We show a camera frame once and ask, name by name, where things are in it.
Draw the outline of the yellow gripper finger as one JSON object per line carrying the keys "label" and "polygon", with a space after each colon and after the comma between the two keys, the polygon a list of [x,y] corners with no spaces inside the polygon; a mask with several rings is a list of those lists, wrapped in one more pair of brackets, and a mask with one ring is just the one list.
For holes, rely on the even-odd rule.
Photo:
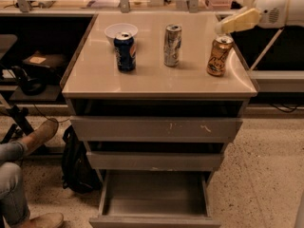
{"label": "yellow gripper finger", "polygon": [[215,26],[215,32],[216,34],[226,34],[252,29],[259,23],[260,17],[258,9],[245,7],[218,22]]}

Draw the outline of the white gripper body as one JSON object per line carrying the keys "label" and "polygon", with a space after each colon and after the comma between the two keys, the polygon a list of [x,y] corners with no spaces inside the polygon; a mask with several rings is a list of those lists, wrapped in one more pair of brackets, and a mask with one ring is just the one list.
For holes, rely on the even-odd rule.
{"label": "white gripper body", "polygon": [[243,5],[259,11],[261,28],[282,28],[286,24],[288,0],[243,0]]}

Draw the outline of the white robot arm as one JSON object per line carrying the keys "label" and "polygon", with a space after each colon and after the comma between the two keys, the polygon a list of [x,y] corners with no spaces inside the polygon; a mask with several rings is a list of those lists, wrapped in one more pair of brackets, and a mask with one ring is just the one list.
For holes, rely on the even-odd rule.
{"label": "white robot arm", "polygon": [[259,26],[280,29],[304,26],[304,0],[241,0],[242,8],[216,25],[216,33],[244,31]]}

